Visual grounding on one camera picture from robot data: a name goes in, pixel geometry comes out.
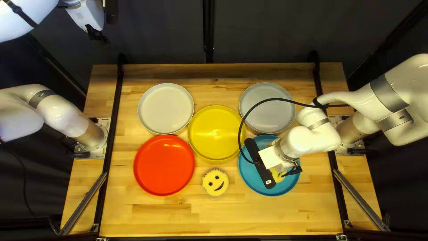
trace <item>smiley face sponge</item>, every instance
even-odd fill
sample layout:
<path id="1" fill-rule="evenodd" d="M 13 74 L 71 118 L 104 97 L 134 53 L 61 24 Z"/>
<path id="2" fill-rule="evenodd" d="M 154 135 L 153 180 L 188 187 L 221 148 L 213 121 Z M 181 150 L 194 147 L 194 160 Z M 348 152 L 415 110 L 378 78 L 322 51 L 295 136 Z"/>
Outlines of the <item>smiley face sponge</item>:
<path id="1" fill-rule="evenodd" d="M 226 173 L 212 169 L 202 177 L 202 187 L 211 196 L 222 195 L 229 186 L 229 178 Z"/>

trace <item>wood grain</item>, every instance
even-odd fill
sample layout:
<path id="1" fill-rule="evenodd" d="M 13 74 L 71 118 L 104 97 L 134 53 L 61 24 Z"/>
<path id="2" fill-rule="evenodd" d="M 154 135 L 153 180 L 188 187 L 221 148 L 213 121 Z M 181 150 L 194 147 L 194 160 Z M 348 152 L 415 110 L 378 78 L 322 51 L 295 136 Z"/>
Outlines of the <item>wood grain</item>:
<path id="1" fill-rule="evenodd" d="M 339 211 L 326 153 L 301 158 L 304 172 L 296 187 L 280 197 L 265 197 L 242 180 L 237 156 L 218 166 L 196 155 L 195 173 L 182 191 L 168 197 L 145 193 L 136 183 L 132 165 L 135 153 L 153 137 L 139 122 L 137 104 L 153 85 L 173 82 L 186 88 L 195 102 L 195 112 L 220 104 L 238 110 L 242 92 L 254 83 L 273 82 L 283 86 L 294 100 L 309 103 L 315 89 L 309 63 L 275 64 L 182 64 L 127 65 L 120 99 L 118 123 L 107 186 L 100 235 L 125 236 L 215 236 L 336 234 L 342 231 Z M 340 63 L 321 64 L 325 93 L 344 90 L 346 81 Z M 113 104 L 116 66 L 99 65 L 92 70 L 85 114 L 108 117 Z M 351 108 L 340 108 L 351 114 Z M 187 141 L 186 129 L 178 135 Z M 247 137 L 254 136 L 249 130 Z M 379 213 L 365 157 L 338 158 L 339 168 L 368 203 Z M 220 167 L 229 176 L 225 194 L 212 197 L 201 186 L 202 176 Z M 101 173 L 102 163 L 75 160 L 62 224 Z M 347 197 L 347 204 L 353 200 Z M 370 221 L 355 205 L 347 205 L 351 222 L 370 227 Z M 88 207 L 73 233 L 87 232 L 95 206 Z"/>

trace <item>teal plate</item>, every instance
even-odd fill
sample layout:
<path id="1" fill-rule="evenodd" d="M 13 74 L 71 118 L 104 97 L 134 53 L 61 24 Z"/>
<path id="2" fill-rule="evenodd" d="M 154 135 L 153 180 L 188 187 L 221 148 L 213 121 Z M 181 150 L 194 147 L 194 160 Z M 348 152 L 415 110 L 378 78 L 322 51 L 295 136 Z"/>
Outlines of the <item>teal plate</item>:
<path id="1" fill-rule="evenodd" d="M 261 136 L 256 136 L 253 139 L 255 140 L 259 149 L 263 150 L 267 148 L 268 145 L 277 138 L 278 138 L 277 136 L 273 136 L 273 135 L 261 135 Z M 242 151 L 248 159 L 252 160 L 250 157 L 250 154 L 247 151 L 246 146 L 242 148 Z M 293 189 L 294 186 L 296 186 L 300 177 L 300 173 L 287 176 L 282 182 L 277 183 L 273 188 L 267 189 L 263 184 L 262 178 L 259 176 L 259 173 L 257 172 L 256 166 L 254 166 L 254 164 L 247 162 L 242 157 L 241 154 L 239 154 L 238 167 L 239 167 L 239 173 L 241 174 L 241 177 L 244 180 L 244 182 L 255 192 L 265 196 L 280 196 L 288 193 L 291 189 Z"/>

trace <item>red plate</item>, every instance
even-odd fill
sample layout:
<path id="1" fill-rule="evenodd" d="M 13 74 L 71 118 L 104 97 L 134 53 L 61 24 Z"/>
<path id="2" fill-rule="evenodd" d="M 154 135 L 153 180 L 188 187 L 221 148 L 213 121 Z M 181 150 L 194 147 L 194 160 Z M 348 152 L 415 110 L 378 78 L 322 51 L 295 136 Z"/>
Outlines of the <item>red plate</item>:
<path id="1" fill-rule="evenodd" d="M 144 143 L 134 160 L 134 176 L 148 193 L 167 196 L 183 189 L 192 178 L 195 157 L 183 139 L 155 136 Z"/>

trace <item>yellow sponge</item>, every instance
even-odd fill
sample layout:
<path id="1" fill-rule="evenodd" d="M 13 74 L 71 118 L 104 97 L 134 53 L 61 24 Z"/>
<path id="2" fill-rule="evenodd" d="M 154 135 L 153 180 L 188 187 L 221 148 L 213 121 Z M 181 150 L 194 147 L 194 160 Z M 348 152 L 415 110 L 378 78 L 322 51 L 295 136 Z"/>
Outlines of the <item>yellow sponge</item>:
<path id="1" fill-rule="evenodd" d="M 202 177 L 202 187 L 211 196 L 222 195 L 229 186 L 229 178 L 226 173 L 212 169 Z"/>
<path id="2" fill-rule="evenodd" d="M 276 183 L 280 183 L 285 179 L 285 177 L 283 177 L 283 178 L 281 177 L 281 175 L 284 175 L 285 172 L 278 173 L 274 167 L 269 169 L 269 171 L 272 173 L 272 177 Z"/>

